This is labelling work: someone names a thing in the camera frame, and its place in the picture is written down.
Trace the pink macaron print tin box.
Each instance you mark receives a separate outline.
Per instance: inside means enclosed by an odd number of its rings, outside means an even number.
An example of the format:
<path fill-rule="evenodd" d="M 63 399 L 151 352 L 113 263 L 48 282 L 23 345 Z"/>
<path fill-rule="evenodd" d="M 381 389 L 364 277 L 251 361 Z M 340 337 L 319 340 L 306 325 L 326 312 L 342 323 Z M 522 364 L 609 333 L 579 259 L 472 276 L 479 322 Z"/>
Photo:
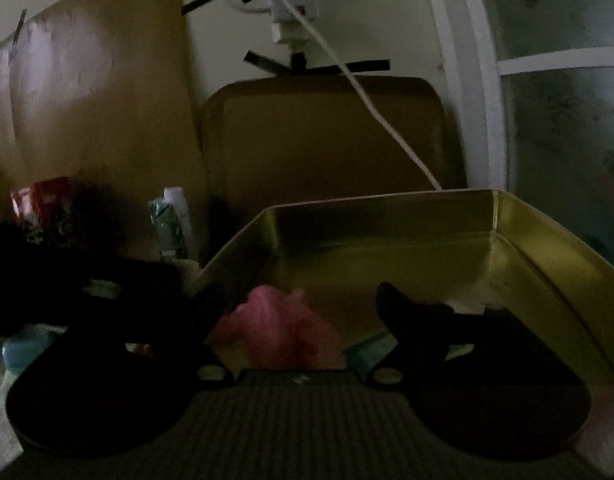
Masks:
<path fill-rule="evenodd" d="M 354 343 L 380 328 L 373 297 L 383 282 L 462 313 L 507 309 L 586 382 L 614 382 L 614 266 L 502 191 L 267 208 L 206 264 L 196 296 L 221 316 L 257 286 L 300 288 Z"/>

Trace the red snack box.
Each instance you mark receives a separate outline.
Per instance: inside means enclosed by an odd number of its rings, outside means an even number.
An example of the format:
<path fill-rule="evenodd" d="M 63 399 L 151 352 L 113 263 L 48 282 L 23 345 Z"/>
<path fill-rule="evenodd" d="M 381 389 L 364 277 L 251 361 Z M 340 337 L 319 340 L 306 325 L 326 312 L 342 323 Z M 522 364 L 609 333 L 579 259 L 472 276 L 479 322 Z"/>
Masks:
<path fill-rule="evenodd" d="M 67 229 L 74 182 L 58 177 L 11 192 L 14 218 L 31 243 L 58 240 Z"/>

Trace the dark brown tray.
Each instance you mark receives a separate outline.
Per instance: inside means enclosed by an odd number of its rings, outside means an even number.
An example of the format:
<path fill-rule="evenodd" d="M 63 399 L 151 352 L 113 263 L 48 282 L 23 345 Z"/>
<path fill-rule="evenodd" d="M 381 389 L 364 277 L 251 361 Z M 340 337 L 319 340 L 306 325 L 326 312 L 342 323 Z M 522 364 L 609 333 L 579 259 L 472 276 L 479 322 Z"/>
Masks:
<path fill-rule="evenodd" d="M 442 188 L 466 186 L 459 136 L 432 84 L 359 80 Z M 432 186 L 342 76 L 229 84 L 205 103 L 200 140 L 211 197 L 253 214 L 276 204 Z"/>

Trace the white power strip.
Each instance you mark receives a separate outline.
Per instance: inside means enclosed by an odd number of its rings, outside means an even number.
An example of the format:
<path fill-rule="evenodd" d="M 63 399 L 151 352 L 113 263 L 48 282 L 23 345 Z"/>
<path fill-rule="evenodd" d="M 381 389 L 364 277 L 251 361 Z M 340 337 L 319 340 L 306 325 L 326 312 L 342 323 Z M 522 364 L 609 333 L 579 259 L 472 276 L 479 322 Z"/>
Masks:
<path fill-rule="evenodd" d="M 269 0 L 272 41 L 299 50 L 313 35 L 304 22 L 319 18 L 319 0 Z"/>

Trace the white window frame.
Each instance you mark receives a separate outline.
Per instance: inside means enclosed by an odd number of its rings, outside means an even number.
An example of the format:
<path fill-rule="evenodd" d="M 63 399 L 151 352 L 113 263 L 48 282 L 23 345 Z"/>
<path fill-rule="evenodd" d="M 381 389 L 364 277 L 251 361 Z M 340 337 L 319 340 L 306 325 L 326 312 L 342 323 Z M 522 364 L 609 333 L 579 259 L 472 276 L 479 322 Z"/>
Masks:
<path fill-rule="evenodd" d="M 429 0 L 473 188 L 508 188 L 508 77 L 614 68 L 614 0 Z"/>

